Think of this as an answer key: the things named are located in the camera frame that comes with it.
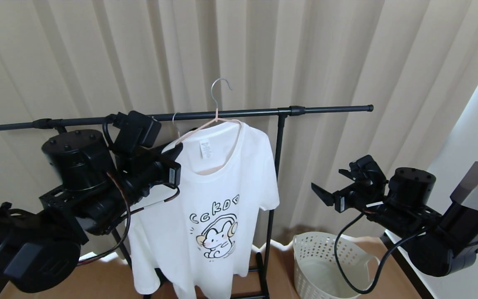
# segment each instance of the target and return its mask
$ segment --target white t-shirt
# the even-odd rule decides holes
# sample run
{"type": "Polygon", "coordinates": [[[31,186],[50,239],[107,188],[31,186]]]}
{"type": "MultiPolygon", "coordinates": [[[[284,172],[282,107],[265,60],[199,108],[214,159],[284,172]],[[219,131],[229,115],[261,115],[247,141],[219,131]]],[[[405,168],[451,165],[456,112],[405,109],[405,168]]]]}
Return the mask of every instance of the white t-shirt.
{"type": "Polygon", "coordinates": [[[186,138],[183,146],[176,159],[182,165],[180,195],[164,203],[175,191],[156,186],[132,207],[158,202],[132,216],[135,289],[155,292],[159,267],[180,299],[194,299],[195,285],[209,299],[229,299],[233,274],[248,274],[259,209],[279,204],[271,144],[246,123],[221,123],[186,138]]]}

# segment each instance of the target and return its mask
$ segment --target wooden floor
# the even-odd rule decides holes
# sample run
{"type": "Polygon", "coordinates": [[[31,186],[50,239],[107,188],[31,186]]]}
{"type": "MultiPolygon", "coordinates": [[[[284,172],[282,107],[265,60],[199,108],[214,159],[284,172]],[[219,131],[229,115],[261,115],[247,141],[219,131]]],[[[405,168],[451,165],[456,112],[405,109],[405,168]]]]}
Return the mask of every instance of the wooden floor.
{"type": "MultiPolygon", "coordinates": [[[[376,257],[381,257],[387,250],[379,238],[350,238],[352,242],[376,257]]],[[[268,286],[271,298],[300,299],[294,290],[294,257],[292,246],[271,247],[271,257],[268,270],[268,286]]],[[[370,267],[375,274],[376,265],[370,267]]],[[[247,277],[236,276],[232,292],[234,294],[253,294],[259,291],[257,272],[251,272],[247,277]]],[[[132,280],[128,265],[119,258],[100,261],[78,267],[69,278],[50,290],[25,294],[8,284],[0,294],[0,299],[140,299],[132,280]]],[[[176,299],[173,288],[165,284],[152,295],[153,299],[176,299]]],[[[420,299],[416,289],[405,276],[396,261],[390,257],[385,263],[376,289],[362,295],[360,299],[420,299]]]]}

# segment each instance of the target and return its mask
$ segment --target robotic arm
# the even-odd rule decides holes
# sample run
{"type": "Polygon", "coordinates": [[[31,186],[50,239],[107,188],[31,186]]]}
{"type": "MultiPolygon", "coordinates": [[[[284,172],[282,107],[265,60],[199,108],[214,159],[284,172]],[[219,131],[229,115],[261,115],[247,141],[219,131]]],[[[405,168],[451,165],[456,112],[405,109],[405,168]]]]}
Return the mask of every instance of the robotic arm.
{"type": "Polygon", "coordinates": [[[45,142],[42,151],[62,185],[40,197],[44,209],[38,214],[2,204],[0,277],[27,293],[52,288],[77,265],[98,260],[119,246],[79,261],[80,248],[88,242],[85,231],[106,235],[127,219],[123,241],[130,214],[141,208],[123,214],[148,195],[152,186],[177,189],[178,195],[180,165],[174,159],[182,145],[163,154],[160,147],[147,149],[154,144],[160,128],[159,122],[131,111],[106,117],[103,131],[108,144],[97,130],[63,132],[45,142]],[[120,129],[114,143],[108,123],[120,129]]]}
{"type": "Polygon", "coordinates": [[[327,206],[339,213],[356,208],[402,239],[401,246],[421,272],[441,277],[473,265],[478,253],[478,162],[475,162],[451,194],[451,206],[444,215],[427,206],[436,177],[414,168],[398,168],[390,181],[366,155],[349,163],[339,173],[354,182],[329,193],[311,183],[327,206]],[[389,192],[385,196],[385,186],[389,192]]]}

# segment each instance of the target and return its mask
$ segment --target curtain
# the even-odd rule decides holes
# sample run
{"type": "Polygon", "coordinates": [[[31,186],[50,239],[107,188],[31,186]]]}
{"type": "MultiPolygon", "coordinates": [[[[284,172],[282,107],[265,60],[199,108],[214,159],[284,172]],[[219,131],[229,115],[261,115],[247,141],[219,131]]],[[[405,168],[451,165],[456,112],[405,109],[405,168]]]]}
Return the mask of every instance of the curtain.
{"type": "MultiPolygon", "coordinates": [[[[218,88],[221,110],[375,106],[286,121],[273,239],[337,233],[357,212],[324,206],[310,183],[345,187],[337,170],[368,153],[387,176],[430,165],[478,84],[478,0],[0,1],[0,124],[214,110],[220,76],[233,87],[218,88]]],[[[243,121],[275,148],[275,117],[243,121]]],[[[60,184],[40,151],[55,133],[0,132],[0,203],[41,209],[60,184]]],[[[175,135],[164,125],[157,144],[175,135]]]]}

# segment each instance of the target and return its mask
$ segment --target metal hook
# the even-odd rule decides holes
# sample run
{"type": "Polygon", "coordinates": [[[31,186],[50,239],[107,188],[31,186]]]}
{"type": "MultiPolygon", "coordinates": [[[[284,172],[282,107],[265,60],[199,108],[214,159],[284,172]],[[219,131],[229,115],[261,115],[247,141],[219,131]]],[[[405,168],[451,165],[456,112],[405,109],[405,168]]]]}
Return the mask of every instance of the metal hook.
{"type": "Polygon", "coordinates": [[[176,128],[176,132],[178,133],[178,138],[180,138],[180,129],[178,129],[178,127],[174,124],[174,117],[176,116],[177,113],[178,113],[178,112],[175,112],[175,113],[173,114],[173,127],[176,128]]]}
{"type": "Polygon", "coordinates": [[[210,93],[211,93],[211,98],[215,101],[215,106],[216,106],[217,109],[219,108],[219,103],[217,102],[217,100],[215,100],[215,97],[214,97],[214,95],[213,95],[213,87],[215,86],[215,83],[217,83],[219,80],[224,80],[224,81],[226,81],[226,83],[228,84],[228,88],[229,88],[231,91],[233,91],[232,87],[230,86],[230,82],[228,82],[228,80],[226,80],[225,78],[219,78],[219,79],[217,79],[217,80],[215,80],[215,81],[213,82],[213,84],[211,85],[210,93]]]}

